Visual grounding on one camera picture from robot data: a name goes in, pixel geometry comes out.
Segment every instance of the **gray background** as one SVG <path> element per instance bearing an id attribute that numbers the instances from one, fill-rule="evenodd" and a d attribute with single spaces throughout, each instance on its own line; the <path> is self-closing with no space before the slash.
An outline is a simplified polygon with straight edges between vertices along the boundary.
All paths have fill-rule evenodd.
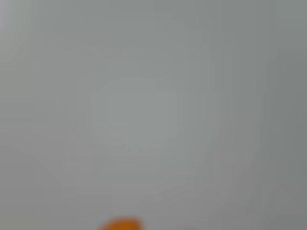
<path id="1" fill-rule="evenodd" d="M 0 0 L 0 229 L 306 229 L 306 8 Z"/>

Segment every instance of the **light patch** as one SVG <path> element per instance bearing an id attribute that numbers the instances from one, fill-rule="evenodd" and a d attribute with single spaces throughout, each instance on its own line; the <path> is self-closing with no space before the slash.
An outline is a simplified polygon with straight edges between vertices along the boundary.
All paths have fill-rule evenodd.
<path id="1" fill-rule="evenodd" d="M 92 103 L 93 127 L 106 144 L 154 148 L 176 135 L 176 95 L 150 80 L 113 81 Z"/>

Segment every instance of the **orange object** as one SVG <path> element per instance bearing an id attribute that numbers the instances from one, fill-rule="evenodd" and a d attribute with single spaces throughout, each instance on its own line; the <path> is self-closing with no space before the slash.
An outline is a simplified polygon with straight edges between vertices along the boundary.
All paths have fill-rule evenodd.
<path id="1" fill-rule="evenodd" d="M 142 226 L 136 218 L 119 218 L 102 226 L 100 230 L 142 230 Z"/>

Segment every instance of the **white wall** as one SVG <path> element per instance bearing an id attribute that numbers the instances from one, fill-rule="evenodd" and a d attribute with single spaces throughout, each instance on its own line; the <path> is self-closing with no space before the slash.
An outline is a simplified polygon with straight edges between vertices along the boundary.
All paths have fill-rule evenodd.
<path id="1" fill-rule="evenodd" d="M 304 3 L 0 2 L 1 229 L 306 226 Z"/>

